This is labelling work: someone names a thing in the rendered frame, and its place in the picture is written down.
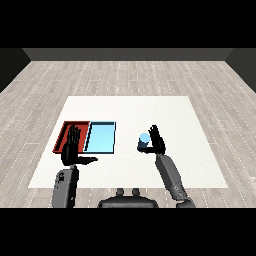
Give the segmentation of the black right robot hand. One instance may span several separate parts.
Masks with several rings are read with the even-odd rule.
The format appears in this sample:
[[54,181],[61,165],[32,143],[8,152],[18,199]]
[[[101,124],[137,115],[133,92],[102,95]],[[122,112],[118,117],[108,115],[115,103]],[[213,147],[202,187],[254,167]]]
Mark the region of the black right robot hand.
[[139,152],[143,153],[154,153],[154,154],[165,154],[166,147],[163,138],[160,136],[158,127],[156,125],[152,125],[148,130],[150,134],[150,139],[152,142],[151,147],[138,148]]

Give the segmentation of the light blue shallow open box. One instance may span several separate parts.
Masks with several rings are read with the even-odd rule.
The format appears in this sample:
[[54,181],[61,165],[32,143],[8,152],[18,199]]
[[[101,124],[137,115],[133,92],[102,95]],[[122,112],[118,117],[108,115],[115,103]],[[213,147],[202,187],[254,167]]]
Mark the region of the light blue shallow open box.
[[92,121],[84,142],[84,154],[113,154],[116,123]]

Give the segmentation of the small blue can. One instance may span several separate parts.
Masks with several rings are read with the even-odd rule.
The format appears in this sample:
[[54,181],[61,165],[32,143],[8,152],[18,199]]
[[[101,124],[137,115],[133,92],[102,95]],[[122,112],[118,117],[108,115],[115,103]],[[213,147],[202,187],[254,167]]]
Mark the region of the small blue can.
[[148,133],[142,133],[138,140],[138,149],[146,149],[150,141]]

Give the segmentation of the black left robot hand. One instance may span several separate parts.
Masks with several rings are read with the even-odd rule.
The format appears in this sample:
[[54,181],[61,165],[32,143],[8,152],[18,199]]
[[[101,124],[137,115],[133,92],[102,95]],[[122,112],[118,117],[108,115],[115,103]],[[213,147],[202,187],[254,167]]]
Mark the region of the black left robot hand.
[[67,141],[62,148],[61,161],[64,166],[71,166],[76,164],[88,165],[94,161],[97,161],[96,157],[79,157],[78,145],[80,140],[81,130],[72,125],[69,128]]

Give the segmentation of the dark grey robot body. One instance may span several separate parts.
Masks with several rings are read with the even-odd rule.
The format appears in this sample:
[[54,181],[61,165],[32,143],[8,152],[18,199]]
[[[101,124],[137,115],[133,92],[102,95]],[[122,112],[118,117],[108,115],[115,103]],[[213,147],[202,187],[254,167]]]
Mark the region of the dark grey robot body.
[[98,204],[98,208],[158,208],[155,200],[142,197],[138,188],[132,189],[131,196],[124,195],[124,189],[118,188],[116,195]]

